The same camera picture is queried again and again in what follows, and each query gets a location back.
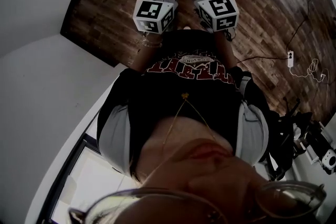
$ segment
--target person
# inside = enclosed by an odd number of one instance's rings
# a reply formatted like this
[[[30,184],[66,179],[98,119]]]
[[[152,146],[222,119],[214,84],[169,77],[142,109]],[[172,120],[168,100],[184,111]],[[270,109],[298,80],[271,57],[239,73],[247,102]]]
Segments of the person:
[[[125,196],[144,196],[133,206],[119,204],[123,210],[113,214],[115,223],[256,219],[253,196],[268,182],[253,166],[267,152],[268,111],[263,93],[251,73],[237,66],[222,32],[147,35],[98,116],[102,156],[141,184]],[[99,222],[108,214],[93,208],[92,223],[114,223],[111,218]],[[108,208],[115,206],[108,203]]]

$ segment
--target power strip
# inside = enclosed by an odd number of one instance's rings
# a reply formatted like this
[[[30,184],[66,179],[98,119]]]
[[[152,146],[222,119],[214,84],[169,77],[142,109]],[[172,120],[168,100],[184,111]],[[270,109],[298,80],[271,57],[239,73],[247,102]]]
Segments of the power strip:
[[[294,52],[292,50],[288,51],[287,66],[289,68],[294,66]]]

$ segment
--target hardwood floor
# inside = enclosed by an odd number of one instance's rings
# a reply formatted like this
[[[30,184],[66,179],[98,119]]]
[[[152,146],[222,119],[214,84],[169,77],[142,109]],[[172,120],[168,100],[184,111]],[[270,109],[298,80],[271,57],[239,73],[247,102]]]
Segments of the hardwood floor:
[[[142,41],[132,20],[135,1],[74,0],[62,33],[109,63],[121,62],[129,66]],[[286,44],[307,15],[307,0],[236,2],[240,18],[232,47],[237,61],[253,56],[285,58]],[[178,0],[178,3],[179,25],[201,29],[193,11],[193,0]],[[317,83],[311,76],[292,76],[286,60],[252,59],[239,66],[253,73],[271,109],[284,115],[286,106],[282,98],[287,97],[290,108],[296,98],[300,98],[298,110],[312,111],[315,120],[325,123],[336,111],[336,41],[330,37],[336,31],[333,21],[336,11],[331,0],[312,0],[309,5],[308,20],[288,46],[295,54],[292,72],[305,75],[312,59],[317,58],[315,77],[320,79],[322,69],[327,68],[330,85],[327,85],[327,78]]]

